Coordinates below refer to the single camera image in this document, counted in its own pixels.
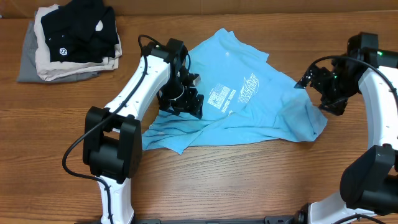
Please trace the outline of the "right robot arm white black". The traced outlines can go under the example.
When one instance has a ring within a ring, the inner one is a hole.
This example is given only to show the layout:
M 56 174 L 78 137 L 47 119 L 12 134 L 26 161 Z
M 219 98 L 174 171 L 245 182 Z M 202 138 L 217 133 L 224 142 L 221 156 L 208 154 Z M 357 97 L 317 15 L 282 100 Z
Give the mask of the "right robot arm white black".
M 333 69 L 318 67 L 330 59 Z M 362 94 L 368 123 L 368 148 L 343 172 L 340 189 L 308 204 L 291 223 L 352 223 L 397 213 L 397 52 L 360 47 L 312 62 L 297 88 L 321 93 L 321 109 L 344 112 L 348 98 Z

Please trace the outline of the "light blue printed t-shirt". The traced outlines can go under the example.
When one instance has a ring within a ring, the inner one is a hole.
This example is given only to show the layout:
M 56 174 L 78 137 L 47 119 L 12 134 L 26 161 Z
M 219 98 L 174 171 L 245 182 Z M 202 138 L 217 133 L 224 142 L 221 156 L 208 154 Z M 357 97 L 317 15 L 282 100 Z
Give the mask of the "light blue printed t-shirt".
M 190 146 L 230 146 L 274 139 L 312 142 L 327 120 L 295 81 L 267 63 L 265 52 L 220 29 L 190 51 L 200 75 L 203 116 L 161 111 L 142 136 L 145 150 L 181 154 Z

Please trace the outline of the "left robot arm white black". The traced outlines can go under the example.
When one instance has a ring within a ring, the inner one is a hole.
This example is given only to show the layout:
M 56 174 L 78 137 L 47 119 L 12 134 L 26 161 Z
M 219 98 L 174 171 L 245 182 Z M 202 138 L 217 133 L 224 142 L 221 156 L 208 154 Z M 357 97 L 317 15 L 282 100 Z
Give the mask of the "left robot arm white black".
M 172 115 L 203 116 L 203 95 L 195 88 L 200 76 L 185 65 L 188 50 L 181 40 L 165 45 L 152 40 L 140 46 L 137 70 L 104 108 L 91 107 L 85 118 L 83 163 L 100 187 L 100 223 L 132 223 L 131 179 L 142 158 L 141 121 L 151 101 Z

